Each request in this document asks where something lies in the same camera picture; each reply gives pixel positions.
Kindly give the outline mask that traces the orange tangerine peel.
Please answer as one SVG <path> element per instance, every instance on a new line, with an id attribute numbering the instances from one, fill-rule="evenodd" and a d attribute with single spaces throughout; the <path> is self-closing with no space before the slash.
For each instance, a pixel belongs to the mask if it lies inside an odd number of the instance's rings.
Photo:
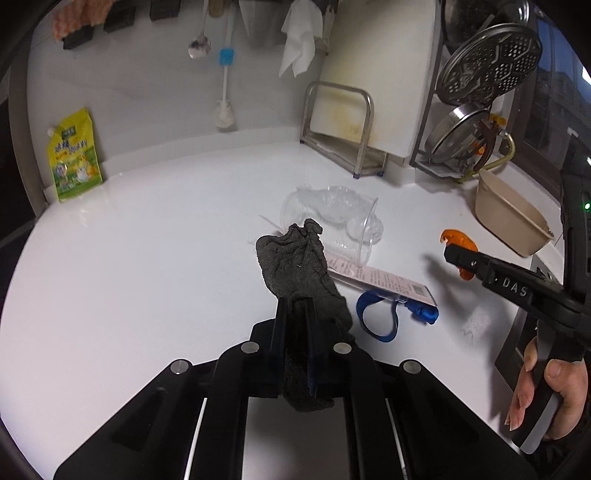
<path id="1" fill-rule="evenodd" d="M 478 252 L 478 246 L 476 243 L 464 232 L 456 229 L 446 229 L 440 236 L 440 242 L 449 245 L 457 245 L 463 247 L 472 252 Z M 474 278 L 475 274 L 462 267 L 458 268 L 460 277 L 465 281 L 470 281 Z"/>

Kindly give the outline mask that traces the dark grey rag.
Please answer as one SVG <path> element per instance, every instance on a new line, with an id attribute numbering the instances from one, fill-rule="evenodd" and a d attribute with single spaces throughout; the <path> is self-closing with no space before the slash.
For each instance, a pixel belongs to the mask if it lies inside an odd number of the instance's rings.
<path id="1" fill-rule="evenodd" d="M 339 293 L 329 275 L 325 250 L 320 239 L 322 227 L 315 220 L 303 226 L 290 225 L 280 236 L 266 235 L 256 240 L 256 255 L 267 289 L 278 300 L 294 297 L 294 314 L 290 323 L 291 361 L 294 366 L 295 396 L 283 397 L 298 412 L 324 410 L 334 406 L 334 398 L 322 392 L 308 392 L 308 332 L 304 320 L 304 297 L 314 300 L 318 326 L 339 332 L 346 343 L 355 342 L 351 334 L 353 319 L 346 299 Z"/>

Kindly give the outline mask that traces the beige plastic basin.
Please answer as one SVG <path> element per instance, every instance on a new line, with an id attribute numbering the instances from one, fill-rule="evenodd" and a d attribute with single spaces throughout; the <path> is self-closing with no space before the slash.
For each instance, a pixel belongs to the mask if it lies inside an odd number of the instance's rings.
<path id="1" fill-rule="evenodd" d="M 479 172 L 474 212 L 487 230 L 521 257 L 532 256 L 554 239 L 543 214 L 489 171 Z"/>

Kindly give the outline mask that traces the black dish rack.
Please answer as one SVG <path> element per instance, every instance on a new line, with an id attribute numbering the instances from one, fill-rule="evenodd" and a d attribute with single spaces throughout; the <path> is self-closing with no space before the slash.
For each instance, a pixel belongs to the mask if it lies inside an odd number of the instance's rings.
<path id="1" fill-rule="evenodd" d="M 411 166 L 463 183 L 515 145 L 494 108 L 537 69 L 542 42 L 527 1 L 444 1 L 433 76 Z"/>

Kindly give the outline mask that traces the steel pot lid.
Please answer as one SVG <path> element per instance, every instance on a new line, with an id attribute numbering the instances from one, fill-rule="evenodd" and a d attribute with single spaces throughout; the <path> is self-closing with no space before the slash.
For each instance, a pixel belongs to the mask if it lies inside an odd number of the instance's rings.
<path id="1" fill-rule="evenodd" d="M 476 103 L 460 105 L 448 113 L 425 141 L 429 161 L 441 164 L 460 154 L 475 136 L 477 125 L 489 118 L 487 108 Z"/>

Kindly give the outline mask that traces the clear plastic packaging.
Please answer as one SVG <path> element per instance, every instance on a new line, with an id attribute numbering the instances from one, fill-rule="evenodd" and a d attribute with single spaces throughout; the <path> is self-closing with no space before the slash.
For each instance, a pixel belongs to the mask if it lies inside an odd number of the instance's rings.
<path id="1" fill-rule="evenodd" d="M 320 239 L 325 251 L 363 266 L 384 233 L 377 207 L 377 198 L 346 186 L 297 187 L 284 199 L 279 223 L 270 224 L 283 234 L 290 225 L 303 226 L 304 221 L 315 220 L 322 227 Z"/>

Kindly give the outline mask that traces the metal cutting board rack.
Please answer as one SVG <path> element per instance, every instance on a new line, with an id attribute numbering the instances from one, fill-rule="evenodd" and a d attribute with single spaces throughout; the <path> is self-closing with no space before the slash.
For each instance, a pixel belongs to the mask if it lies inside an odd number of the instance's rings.
<path id="1" fill-rule="evenodd" d="M 346 111 L 335 108 L 332 119 L 322 131 L 311 128 L 315 102 L 319 90 L 339 92 L 339 99 L 351 100 L 358 96 L 363 105 L 363 117 L 359 122 L 349 119 Z M 386 171 L 389 153 L 370 145 L 375 118 L 375 102 L 370 93 L 358 87 L 327 81 L 308 84 L 304 93 L 303 120 L 300 142 L 335 162 L 355 179 L 368 176 L 382 177 Z"/>

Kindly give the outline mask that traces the perforated steel steamer plate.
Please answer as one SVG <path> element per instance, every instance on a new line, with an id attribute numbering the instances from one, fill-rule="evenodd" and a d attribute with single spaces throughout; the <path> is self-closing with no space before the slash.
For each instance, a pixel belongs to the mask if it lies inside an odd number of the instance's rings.
<path id="1" fill-rule="evenodd" d="M 436 94 L 449 105 L 489 106 L 525 82 L 542 53 L 538 34 L 526 26 L 488 27 L 452 54 L 439 74 Z"/>

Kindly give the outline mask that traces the white cutting board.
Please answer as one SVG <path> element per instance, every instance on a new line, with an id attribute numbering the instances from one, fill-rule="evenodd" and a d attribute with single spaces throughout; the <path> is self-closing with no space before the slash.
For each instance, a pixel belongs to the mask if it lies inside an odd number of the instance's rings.
<path id="1" fill-rule="evenodd" d="M 435 51 L 438 3 L 342 1 L 321 80 L 363 89 L 374 103 L 369 145 L 412 153 Z"/>

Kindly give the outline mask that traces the white blue bottle brush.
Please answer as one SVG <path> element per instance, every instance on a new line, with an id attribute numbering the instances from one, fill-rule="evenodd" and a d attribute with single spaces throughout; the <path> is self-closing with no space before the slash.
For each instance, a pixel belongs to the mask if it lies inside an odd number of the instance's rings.
<path id="1" fill-rule="evenodd" d="M 219 130 L 228 130 L 235 124 L 235 116 L 233 116 L 228 99 L 229 67 L 232 65 L 235 56 L 235 50 L 231 46 L 233 27 L 235 27 L 235 16 L 229 12 L 228 17 L 226 17 L 224 47 L 219 52 L 218 57 L 219 65 L 222 68 L 221 100 L 219 100 L 213 115 L 214 125 Z"/>

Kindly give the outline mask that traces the yellow green seasoning pouch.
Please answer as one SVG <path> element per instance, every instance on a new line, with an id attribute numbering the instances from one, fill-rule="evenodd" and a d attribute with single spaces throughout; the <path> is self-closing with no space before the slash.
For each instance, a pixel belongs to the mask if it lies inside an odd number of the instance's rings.
<path id="1" fill-rule="evenodd" d="M 60 203 L 103 183 L 93 121 L 86 108 L 63 119 L 48 134 L 48 164 Z"/>

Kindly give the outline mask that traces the hanging white cloth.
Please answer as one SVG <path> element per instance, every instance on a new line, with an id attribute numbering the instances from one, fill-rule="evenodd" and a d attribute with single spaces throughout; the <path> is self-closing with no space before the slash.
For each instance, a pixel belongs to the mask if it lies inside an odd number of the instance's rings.
<path id="1" fill-rule="evenodd" d="M 322 11 L 311 0 L 291 3 L 281 32 L 287 35 L 279 76 L 291 69 L 294 77 L 308 71 L 315 57 L 315 40 L 322 38 Z"/>

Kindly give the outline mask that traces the hanging steel ladle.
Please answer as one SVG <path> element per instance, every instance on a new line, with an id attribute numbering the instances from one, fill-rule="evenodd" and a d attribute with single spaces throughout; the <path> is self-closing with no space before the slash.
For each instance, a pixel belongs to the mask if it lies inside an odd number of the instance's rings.
<path id="1" fill-rule="evenodd" d="M 200 31 L 187 47 L 188 56 L 193 60 L 204 58 L 209 52 L 211 52 L 211 40 L 205 35 L 208 18 L 208 3 L 208 0 L 204 0 L 204 4 L 202 4 Z"/>

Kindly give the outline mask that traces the pink orange hanging cloth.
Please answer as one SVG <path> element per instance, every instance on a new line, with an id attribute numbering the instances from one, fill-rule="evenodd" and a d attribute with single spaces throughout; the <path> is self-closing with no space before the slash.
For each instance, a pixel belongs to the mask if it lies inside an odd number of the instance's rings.
<path id="1" fill-rule="evenodd" d="M 74 0 L 52 15 L 52 35 L 61 41 L 85 26 L 105 22 L 114 0 Z"/>

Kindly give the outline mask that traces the black wall utensil rail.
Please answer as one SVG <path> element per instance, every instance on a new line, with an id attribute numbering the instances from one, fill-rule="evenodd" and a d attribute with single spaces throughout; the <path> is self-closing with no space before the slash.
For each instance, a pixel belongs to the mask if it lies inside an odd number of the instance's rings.
<path id="1" fill-rule="evenodd" d="M 82 27 L 58 42 L 62 43 L 64 50 L 73 50 L 90 42 L 96 27 L 102 27 L 106 33 L 131 27 L 135 22 L 135 14 L 139 4 L 140 1 L 115 1 L 103 24 Z"/>

